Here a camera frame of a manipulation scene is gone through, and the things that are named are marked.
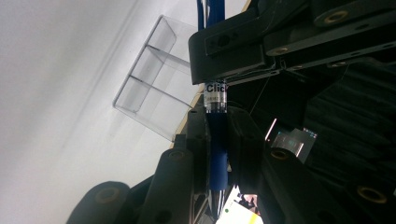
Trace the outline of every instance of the blue pen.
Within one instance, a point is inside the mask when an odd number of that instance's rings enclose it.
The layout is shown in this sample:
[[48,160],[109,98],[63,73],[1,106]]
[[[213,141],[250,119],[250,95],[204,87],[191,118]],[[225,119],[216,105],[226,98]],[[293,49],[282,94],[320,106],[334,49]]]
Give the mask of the blue pen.
[[[202,30],[225,19],[224,0],[197,0],[198,29]],[[210,130],[209,206],[212,217],[218,220],[225,204],[228,185],[227,172],[227,86],[225,81],[205,84],[204,104]]]

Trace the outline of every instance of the pen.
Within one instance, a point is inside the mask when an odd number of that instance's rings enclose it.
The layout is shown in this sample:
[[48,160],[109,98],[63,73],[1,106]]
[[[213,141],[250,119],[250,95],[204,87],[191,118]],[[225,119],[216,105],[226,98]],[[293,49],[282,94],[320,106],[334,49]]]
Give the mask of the pen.
[[218,220],[225,204],[227,172],[227,86],[224,81],[205,84],[204,104],[210,130],[209,206]]
[[[204,29],[225,19],[224,0],[197,0],[198,29]],[[204,104],[210,130],[209,207],[218,220],[225,204],[227,172],[227,84],[223,80],[206,82]]]

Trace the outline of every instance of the clear plastic holder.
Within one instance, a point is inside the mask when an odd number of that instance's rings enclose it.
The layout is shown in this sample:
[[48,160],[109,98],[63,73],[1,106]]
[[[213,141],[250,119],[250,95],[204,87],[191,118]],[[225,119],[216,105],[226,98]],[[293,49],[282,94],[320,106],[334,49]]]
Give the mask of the clear plastic holder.
[[191,84],[188,40],[197,28],[161,16],[113,106],[173,141],[198,86]]

